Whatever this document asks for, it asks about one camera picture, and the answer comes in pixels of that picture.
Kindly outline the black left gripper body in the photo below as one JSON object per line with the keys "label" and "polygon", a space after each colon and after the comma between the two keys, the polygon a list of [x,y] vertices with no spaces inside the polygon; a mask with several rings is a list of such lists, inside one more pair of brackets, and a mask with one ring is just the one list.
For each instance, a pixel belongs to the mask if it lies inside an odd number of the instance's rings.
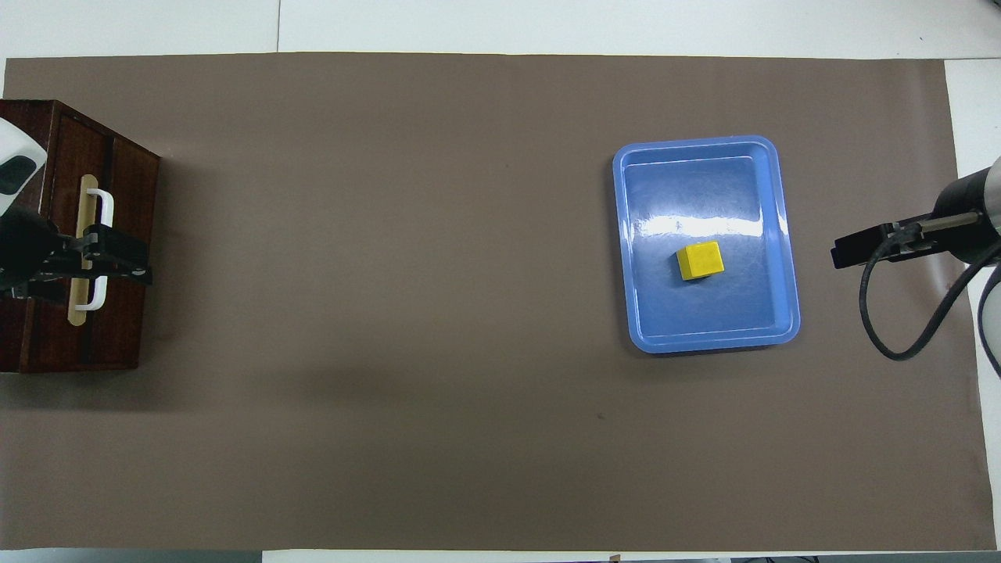
{"label": "black left gripper body", "polygon": [[87,279],[71,242],[36,211],[8,208],[1,224],[2,298],[63,302],[68,296],[63,279]]}

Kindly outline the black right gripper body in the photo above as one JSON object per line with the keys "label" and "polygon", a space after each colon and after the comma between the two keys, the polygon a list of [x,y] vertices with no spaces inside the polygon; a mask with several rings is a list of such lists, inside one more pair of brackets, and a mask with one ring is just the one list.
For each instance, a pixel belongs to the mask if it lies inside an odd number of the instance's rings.
{"label": "black right gripper body", "polygon": [[[926,222],[938,229],[929,231]],[[919,238],[894,246],[889,261],[950,253],[973,264],[996,242],[996,170],[985,168],[947,185],[930,213],[896,222],[903,229],[922,224]]]}

